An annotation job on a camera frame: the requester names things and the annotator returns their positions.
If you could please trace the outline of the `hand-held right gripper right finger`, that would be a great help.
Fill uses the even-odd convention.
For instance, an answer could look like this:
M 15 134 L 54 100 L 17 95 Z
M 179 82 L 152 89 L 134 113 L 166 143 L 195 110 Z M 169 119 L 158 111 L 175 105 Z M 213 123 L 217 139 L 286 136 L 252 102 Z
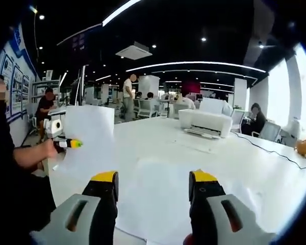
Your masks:
M 189 216 L 194 244 L 270 244 L 256 215 L 218 180 L 200 169 L 189 172 Z

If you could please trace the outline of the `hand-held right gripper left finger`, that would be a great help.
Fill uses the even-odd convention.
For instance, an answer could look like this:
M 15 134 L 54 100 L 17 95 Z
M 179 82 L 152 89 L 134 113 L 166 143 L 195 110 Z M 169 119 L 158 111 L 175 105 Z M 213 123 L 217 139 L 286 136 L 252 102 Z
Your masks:
M 74 194 L 35 232 L 36 244 L 113 244 L 118 214 L 118 172 L 99 173 L 82 194 Z

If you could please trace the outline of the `person's left hand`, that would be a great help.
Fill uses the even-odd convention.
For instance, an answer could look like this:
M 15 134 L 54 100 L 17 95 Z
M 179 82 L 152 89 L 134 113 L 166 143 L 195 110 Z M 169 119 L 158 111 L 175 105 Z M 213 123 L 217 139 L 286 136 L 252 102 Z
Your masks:
M 46 141 L 40 143 L 39 148 L 40 148 L 41 160 L 54 158 L 58 154 L 54 146 L 54 141 L 52 139 L 47 139 Z

